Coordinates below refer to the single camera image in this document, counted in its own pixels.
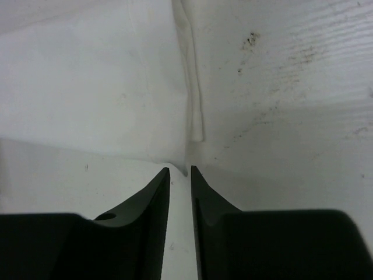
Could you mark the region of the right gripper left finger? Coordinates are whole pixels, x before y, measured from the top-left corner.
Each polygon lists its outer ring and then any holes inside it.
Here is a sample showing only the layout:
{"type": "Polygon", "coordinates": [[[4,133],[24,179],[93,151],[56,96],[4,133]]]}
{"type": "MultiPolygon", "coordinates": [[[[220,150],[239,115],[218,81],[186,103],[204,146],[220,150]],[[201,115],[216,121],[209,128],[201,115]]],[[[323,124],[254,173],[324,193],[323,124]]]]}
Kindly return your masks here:
{"type": "Polygon", "coordinates": [[[1,216],[2,279],[160,279],[170,201],[163,168],[96,219],[75,213],[1,216]]]}

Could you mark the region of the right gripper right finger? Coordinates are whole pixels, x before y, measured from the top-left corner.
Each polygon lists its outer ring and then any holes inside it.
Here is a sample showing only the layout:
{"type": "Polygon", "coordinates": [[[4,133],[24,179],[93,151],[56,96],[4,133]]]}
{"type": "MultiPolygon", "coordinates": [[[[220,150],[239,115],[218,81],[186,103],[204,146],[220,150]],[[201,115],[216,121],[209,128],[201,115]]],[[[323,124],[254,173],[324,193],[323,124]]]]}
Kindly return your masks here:
{"type": "Polygon", "coordinates": [[[191,168],[199,279],[371,279],[372,257],[353,220],[334,209],[249,211],[191,168]]]}

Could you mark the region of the white tank top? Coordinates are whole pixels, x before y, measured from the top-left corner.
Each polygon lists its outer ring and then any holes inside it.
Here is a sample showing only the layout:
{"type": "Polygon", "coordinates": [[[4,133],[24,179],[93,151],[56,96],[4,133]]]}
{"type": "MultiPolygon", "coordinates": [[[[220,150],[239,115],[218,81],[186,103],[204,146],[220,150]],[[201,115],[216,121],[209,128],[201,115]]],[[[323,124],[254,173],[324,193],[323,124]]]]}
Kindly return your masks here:
{"type": "Polygon", "coordinates": [[[2,1],[1,137],[186,173],[203,127],[182,1],[2,1]]]}

